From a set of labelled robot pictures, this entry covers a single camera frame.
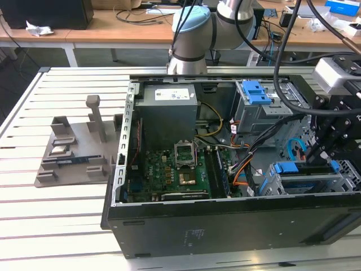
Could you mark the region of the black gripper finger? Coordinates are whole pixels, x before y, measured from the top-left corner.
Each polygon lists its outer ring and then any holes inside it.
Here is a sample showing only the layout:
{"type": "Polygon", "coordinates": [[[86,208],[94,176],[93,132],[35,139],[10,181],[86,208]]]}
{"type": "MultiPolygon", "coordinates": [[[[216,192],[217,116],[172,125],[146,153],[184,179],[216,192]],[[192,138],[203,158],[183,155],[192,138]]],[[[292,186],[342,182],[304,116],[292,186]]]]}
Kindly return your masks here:
{"type": "Polygon", "coordinates": [[[329,160],[335,158],[336,150],[339,148],[340,140],[350,127],[348,117],[327,117],[323,122],[321,139],[322,148],[329,156],[329,160]]]}
{"type": "Polygon", "coordinates": [[[318,116],[315,123],[315,143],[307,152],[306,163],[312,166],[327,163],[322,154],[331,159],[344,159],[350,118],[348,116],[318,116]]]}

